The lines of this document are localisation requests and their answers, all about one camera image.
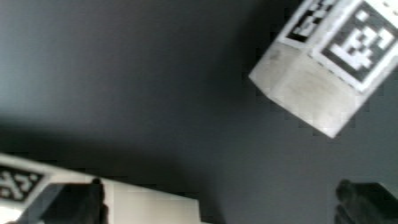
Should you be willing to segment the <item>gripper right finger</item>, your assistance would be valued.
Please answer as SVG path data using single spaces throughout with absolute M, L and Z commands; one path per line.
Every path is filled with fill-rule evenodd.
M 335 224 L 398 224 L 398 197 L 381 183 L 343 179 L 336 198 Z

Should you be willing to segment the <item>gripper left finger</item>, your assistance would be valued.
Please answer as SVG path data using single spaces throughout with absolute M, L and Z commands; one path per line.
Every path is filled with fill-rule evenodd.
M 105 185 L 52 183 L 24 211 L 24 224 L 109 224 Z

